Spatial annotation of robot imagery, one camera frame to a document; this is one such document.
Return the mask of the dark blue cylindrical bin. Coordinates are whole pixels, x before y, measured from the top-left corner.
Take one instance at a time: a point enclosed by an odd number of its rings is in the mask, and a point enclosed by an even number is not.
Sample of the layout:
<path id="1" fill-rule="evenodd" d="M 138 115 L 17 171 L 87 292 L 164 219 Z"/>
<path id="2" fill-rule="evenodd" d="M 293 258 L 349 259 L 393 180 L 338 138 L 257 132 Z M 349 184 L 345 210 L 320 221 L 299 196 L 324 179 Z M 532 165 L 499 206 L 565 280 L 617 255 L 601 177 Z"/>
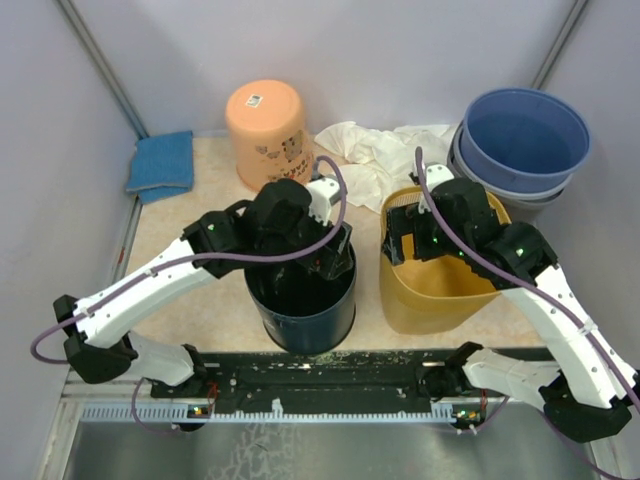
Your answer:
<path id="1" fill-rule="evenodd" d="M 349 334 L 356 315 L 357 263 L 349 240 L 345 270 L 324 279 L 296 261 L 244 271 L 249 294 L 269 337 L 296 354 L 327 352 Z"/>

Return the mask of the yellow slotted plastic basket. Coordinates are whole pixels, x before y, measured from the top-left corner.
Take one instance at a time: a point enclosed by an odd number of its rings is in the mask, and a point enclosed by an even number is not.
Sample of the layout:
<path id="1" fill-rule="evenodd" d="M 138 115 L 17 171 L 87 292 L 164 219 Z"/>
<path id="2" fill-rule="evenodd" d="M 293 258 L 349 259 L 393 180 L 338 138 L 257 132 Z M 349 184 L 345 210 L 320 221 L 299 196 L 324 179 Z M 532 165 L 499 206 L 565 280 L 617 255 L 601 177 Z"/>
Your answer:
<path id="1" fill-rule="evenodd" d="M 379 291 L 384 316 L 401 334 L 425 335 L 452 330 L 498 296 L 487 279 L 474 273 L 464 253 L 439 228 L 404 233 L 394 245 L 404 261 L 394 264 L 392 252 L 381 246 Z M 415 244 L 440 242 L 453 252 L 429 260 L 416 256 Z"/>

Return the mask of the grey slotted plastic bin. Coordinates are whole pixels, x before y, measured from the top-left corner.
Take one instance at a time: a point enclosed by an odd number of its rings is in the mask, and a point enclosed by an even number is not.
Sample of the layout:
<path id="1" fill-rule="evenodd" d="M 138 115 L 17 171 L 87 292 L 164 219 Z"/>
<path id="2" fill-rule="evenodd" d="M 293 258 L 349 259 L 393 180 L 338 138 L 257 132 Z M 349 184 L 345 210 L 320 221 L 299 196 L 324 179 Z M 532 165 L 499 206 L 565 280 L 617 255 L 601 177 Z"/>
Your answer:
<path id="1" fill-rule="evenodd" d="M 512 220 L 534 224 L 539 213 L 560 198 L 572 180 L 570 175 L 560 185 L 540 193 L 517 193 L 491 185 L 475 174 L 464 162 L 459 147 L 462 130 L 463 126 L 459 124 L 451 140 L 447 154 L 448 168 L 457 177 L 480 183 L 487 192 L 493 194 L 502 203 Z"/>

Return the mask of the blue plastic bucket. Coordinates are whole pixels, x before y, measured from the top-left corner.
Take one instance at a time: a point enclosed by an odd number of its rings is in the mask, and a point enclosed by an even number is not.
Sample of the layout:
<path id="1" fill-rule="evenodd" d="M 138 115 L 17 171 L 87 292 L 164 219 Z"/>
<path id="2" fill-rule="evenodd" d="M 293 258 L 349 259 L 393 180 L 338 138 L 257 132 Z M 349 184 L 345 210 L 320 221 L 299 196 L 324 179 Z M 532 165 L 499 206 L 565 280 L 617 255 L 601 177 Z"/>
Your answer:
<path id="1" fill-rule="evenodd" d="M 570 105 L 540 90 L 503 88 L 477 97 L 461 122 L 459 151 L 479 178 L 502 190 L 551 190 L 591 151 L 586 122 Z"/>

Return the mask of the orange cartoon plastic bucket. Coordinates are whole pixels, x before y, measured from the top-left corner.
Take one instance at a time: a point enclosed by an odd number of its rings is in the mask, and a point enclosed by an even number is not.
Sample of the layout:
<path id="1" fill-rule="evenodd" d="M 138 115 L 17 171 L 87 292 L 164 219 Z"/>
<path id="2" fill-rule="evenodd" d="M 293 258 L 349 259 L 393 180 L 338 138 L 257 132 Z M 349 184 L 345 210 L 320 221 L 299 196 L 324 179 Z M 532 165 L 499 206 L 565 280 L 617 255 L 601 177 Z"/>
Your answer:
<path id="1" fill-rule="evenodd" d="M 239 87 L 228 99 L 225 119 L 236 170 L 245 185 L 260 190 L 281 178 L 311 179 L 312 142 L 299 93 L 273 79 Z"/>

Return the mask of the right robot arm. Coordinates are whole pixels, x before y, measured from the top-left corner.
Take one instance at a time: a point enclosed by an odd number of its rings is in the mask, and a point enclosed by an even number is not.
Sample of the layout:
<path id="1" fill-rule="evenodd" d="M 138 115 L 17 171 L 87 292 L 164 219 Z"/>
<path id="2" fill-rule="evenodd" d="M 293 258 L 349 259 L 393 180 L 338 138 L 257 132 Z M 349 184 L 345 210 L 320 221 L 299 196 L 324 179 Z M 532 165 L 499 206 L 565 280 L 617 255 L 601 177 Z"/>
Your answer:
<path id="1" fill-rule="evenodd" d="M 540 410 L 575 442 L 618 434 L 631 420 L 629 408 L 639 404 L 639 373 L 615 358 L 544 236 L 525 222 L 501 222 L 496 202 L 468 179 L 422 186 L 407 203 L 399 196 L 385 201 L 382 215 L 382 252 L 390 264 L 405 263 L 404 237 L 412 241 L 415 260 L 461 259 L 511 299 L 556 361 L 542 368 L 467 342 L 426 372 L 427 395 L 488 389 Z"/>

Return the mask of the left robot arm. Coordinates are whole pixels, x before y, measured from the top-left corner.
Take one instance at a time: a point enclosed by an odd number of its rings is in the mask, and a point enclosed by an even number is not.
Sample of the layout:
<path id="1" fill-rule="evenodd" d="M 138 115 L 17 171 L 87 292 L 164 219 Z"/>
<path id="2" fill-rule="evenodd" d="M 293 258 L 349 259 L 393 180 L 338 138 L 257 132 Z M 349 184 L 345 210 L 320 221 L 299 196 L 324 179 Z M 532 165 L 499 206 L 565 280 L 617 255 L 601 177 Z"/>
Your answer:
<path id="1" fill-rule="evenodd" d="M 350 229 L 329 217 L 345 192 L 331 177 L 303 186 L 281 179 L 252 200 L 205 213 L 163 252 L 134 273 L 92 296 L 63 295 L 54 303 L 66 327 L 68 363 L 87 384 L 129 373 L 201 394 L 208 373 L 191 345 L 167 345 L 134 332 L 134 326 L 193 289 L 236 270 L 293 261 L 305 271 L 333 280 L 352 264 Z"/>

